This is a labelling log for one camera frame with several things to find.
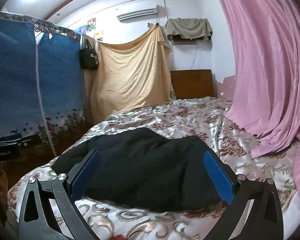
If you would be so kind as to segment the black padded jacket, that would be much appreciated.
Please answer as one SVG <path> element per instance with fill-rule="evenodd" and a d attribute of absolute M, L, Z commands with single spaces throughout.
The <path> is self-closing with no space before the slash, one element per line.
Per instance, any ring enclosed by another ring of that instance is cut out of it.
<path fill-rule="evenodd" d="M 234 191 L 216 155 L 197 136 L 167 139 L 147 128 L 98 135 L 62 154 L 53 164 L 67 173 L 95 150 L 86 196 L 155 212 L 197 211 Z"/>

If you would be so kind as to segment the blue starry patterned curtain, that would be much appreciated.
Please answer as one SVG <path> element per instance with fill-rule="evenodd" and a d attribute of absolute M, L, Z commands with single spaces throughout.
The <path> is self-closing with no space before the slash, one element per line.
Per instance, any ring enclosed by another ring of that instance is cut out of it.
<path fill-rule="evenodd" d="M 0 13 L 0 136 L 57 140 L 85 131 L 80 39 L 51 22 Z"/>

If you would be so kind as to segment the black tote bag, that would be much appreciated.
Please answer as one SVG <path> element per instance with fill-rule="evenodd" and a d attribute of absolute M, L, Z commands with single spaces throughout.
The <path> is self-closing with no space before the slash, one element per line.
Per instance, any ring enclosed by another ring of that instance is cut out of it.
<path fill-rule="evenodd" d="M 83 48 L 79 51 L 80 66 L 82 69 L 97 70 L 99 61 L 95 49 L 89 40 L 86 40 Z"/>

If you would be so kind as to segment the floral satin bedspread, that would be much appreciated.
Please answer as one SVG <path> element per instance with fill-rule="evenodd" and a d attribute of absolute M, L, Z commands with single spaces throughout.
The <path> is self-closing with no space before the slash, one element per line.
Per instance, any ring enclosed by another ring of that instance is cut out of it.
<path fill-rule="evenodd" d="M 273 178 L 283 211 L 284 238 L 300 236 L 300 198 L 293 180 L 294 142 L 271 157 L 252 159 L 256 139 L 225 117 L 231 103 L 222 99 L 175 100 L 114 114 L 92 127 L 82 140 L 147 127 L 168 139 L 196 135 L 211 146 L 221 160 L 250 179 Z M 101 239 L 202 239 L 217 221 L 221 208 L 204 213 L 153 213 L 127 209 L 84 198 L 77 207 Z"/>

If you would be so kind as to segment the beige hanging sheet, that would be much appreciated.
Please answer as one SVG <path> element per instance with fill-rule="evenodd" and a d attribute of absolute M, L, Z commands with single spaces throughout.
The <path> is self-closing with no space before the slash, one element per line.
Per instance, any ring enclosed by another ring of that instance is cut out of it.
<path fill-rule="evenodd" d="M 158 24 L 123 44 L 99 42 L 99 67 L 90 94 L 94 124 L 108 116 L 170 102 L 170 48 Z"/>

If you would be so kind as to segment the brown wooden headboard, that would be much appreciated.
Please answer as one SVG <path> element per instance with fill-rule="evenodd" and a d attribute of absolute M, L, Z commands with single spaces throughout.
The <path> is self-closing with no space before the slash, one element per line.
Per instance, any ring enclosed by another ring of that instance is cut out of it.
<path fill-rule="evenodd" d="M 174 94 L 177 99 L 215 96 L 212 72 L 203 70 L 170 71 Z"/>

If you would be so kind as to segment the pink curtain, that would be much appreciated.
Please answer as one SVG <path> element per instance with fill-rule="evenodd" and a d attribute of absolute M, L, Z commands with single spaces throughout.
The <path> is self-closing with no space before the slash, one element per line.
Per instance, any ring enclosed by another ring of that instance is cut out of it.
<path fill-rule="evenodd" d="M 300 8 L 294 0 L 219 1 L 236 64 L 228 118 L 258 137 L 253 158 L 300 142 Z M 294 181 L 300 196 L 300 145 Z"/>

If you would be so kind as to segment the olive green draped cloth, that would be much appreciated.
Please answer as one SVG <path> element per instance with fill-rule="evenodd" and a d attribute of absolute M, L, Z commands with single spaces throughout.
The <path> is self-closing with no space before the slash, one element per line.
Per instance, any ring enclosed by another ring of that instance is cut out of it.
<path fill-rule="evenodd" d="M 167 38 L 173 40 L 210 40 L 213 30 L 207 18 L 169 18 L 165 25 Z"/>

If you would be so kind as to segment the colourful wall posters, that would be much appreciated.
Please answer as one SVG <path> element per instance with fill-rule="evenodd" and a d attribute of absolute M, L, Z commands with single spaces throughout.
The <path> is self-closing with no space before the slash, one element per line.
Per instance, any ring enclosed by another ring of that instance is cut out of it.
<path fill-rule="evenodd" d="M 96 18 L 91 18 L 85 25 L 75 29 L 74 32 L 80 35 L 88 35 L 95 40 L 103 41 L 104 25 L 98 22 Z"/>

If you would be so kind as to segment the white wall air conditioner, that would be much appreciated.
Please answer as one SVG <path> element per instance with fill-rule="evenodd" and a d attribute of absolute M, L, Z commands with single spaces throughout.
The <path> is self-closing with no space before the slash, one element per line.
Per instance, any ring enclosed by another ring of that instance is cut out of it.
<path fill-rule="evenodd" d="M 136 3 L 117 9 L 116 18 L 120 21 L 127 21 L 138 17 L 158 15 L 157 4 Z"/>

